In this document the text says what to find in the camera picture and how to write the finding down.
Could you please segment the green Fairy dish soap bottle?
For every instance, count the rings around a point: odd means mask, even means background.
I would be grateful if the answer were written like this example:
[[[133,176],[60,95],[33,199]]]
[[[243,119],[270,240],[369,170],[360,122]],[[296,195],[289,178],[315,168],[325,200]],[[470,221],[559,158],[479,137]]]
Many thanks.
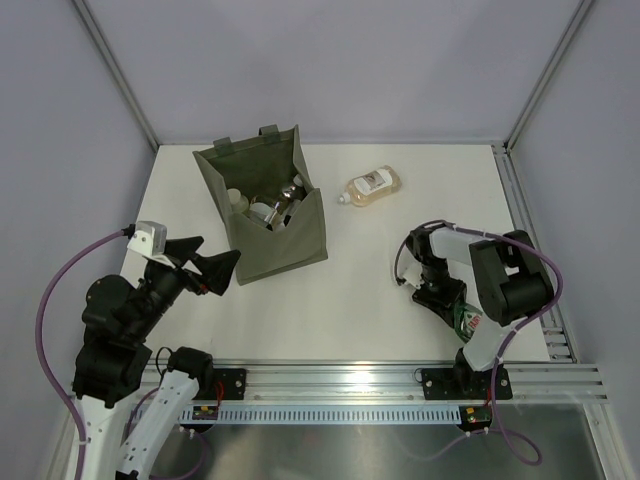
[[[452,329],[464,342],[468,343],[480,325],[484,312],[475,306],[458,301],[451,311]]]

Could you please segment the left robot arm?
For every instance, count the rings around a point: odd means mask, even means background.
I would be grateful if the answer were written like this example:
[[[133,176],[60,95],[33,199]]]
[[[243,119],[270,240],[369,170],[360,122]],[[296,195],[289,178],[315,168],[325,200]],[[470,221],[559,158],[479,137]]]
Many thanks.
[[[200,236],[169,240],[135,227],[127,248],[146,261],[132,285],[108,275],[86,294],[83,346],[75,361],[72,390],[82,424],[77,460],[81,479],[147,479],[179,415],[195,399],[219,404],[225,386],[211,354],[180,347],[169,357],[157,391],[134,429],[130,407],[152,351],[151,331],[183,292],[221,296],[240,252],[202,256]]]

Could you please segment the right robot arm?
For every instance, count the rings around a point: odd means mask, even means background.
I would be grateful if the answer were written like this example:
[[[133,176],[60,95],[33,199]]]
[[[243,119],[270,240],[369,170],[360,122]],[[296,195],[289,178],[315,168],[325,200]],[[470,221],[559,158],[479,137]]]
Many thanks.
[[[506,350],[528,321],[557,301],[562,282],[529,234],[502,235],[432,221],[413,229],[401,248],[415,263],[397,272],[412,299],[463,340],[450,367],[426,367],[420,383],[427,400],[508,400]]]

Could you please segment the amber soap bottle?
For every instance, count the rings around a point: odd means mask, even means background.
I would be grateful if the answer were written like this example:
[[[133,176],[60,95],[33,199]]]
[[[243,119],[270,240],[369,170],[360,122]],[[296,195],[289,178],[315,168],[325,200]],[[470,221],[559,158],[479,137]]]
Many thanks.
[[[228,189],[227,195],[232,212],[246,215],[249,210],[249,200],[247,197],[236,188]]]
[[[300,174],[296,174],[293,177],[292,183],[283,191],[283,193],[289,199],[289,206],[286,210],[286,214],[292,215],[306,196],[304,182]]]
[[[371,203],[398,192],[402,180],[389,165],[350,179],[338,197],[340,205],[366,207]]]

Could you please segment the white square lotion bottle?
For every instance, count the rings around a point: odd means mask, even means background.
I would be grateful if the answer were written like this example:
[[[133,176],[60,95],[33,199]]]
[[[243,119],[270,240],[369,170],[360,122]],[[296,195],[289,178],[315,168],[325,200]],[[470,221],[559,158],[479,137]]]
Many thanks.
[[[248,217],[254,223],[267,229],[273,229],[278,223],[280,215],[270,204],[264,202],[253,202],[249,205]]]

